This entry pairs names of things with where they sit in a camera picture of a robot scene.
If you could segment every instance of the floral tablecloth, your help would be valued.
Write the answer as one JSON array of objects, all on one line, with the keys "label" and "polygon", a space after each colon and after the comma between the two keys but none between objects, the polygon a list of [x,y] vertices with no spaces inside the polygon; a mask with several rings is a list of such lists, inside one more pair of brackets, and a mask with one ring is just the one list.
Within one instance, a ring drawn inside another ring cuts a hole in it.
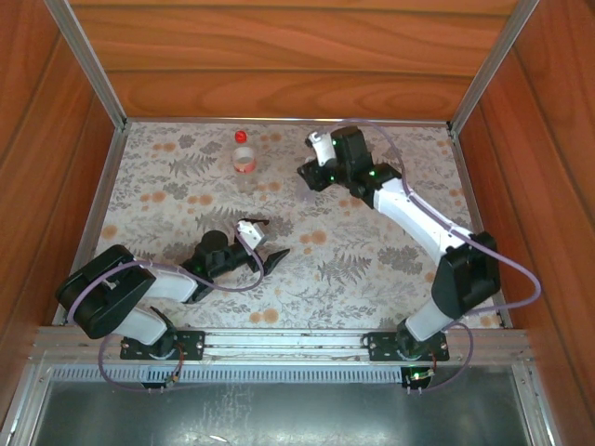
[{"label": "floral tablecloth", "polygon": [[[258,289],[214,291],[196,305],[156,305],[176,325],[193,327],[393,328],[430,296],[436,266],[399,226],[333,186],[315,203],[300,202],[296,169],[312,155],[303,143],[311,125],[134,123],[103,223],[97,253],[115,243],[135,256],[180,263],[208,230],[242,217],[266,217],[269,252],[291,248]],[[238,191],[231,164],[233,136],[243,129],[257,150],[258,187]],[[457,224],[469,211],[444,128],[388,127],[415,190]],[[394,160],[388,143],[364,128],[376,162]],[[245,286],[248,267],[218,278]],[[497,327],[489,314],[474,327]]]}]

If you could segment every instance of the metal sheet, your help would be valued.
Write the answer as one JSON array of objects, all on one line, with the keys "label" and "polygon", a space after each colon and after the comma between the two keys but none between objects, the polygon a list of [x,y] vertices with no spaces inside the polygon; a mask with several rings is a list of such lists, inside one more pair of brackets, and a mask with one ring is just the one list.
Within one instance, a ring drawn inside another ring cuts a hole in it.
[{"label": "metal sheet", "polygon": [[149,396],[52,382],[39,426],[38,446],[528,444],[501,367],[472,368],[421,397],[393,385],[214,384]]}]

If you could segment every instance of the plastic bottle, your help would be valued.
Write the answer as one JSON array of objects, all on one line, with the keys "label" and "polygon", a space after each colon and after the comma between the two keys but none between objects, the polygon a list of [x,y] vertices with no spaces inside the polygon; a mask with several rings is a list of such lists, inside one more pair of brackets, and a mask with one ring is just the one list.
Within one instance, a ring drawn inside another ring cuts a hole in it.
[{"label": "plastic bottle", "polygon": [[[235,142],[245,144],[247,135],[240,130],[235,132]],[[252,193],[257,189],[257,157],[256,151],[246,145],[241,145],[233,151],[231,157],[236,174],[236,185],[242,193]]]}]

